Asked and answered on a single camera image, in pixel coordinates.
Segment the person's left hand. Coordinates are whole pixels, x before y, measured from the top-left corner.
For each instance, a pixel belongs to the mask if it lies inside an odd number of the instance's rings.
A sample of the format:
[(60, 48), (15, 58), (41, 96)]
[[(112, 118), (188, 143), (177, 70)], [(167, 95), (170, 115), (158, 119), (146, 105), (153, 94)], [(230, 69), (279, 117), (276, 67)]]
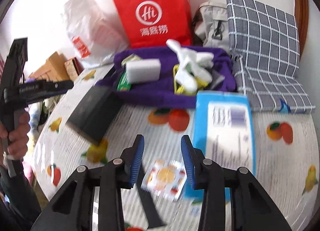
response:
[(8, 154), (11, 155), (14, 160), (21, 160), (27, 153), (27, 143), (29, 141), (27, 134), (30, 131), (29, 120), (29, 113), (24, 111), (19, 118), (18, 127), (10, 133), (8, 133), (3, 124), (1, 124), (1, 139), (8, 137), (11, 141), (11, 145), (8, 147)]

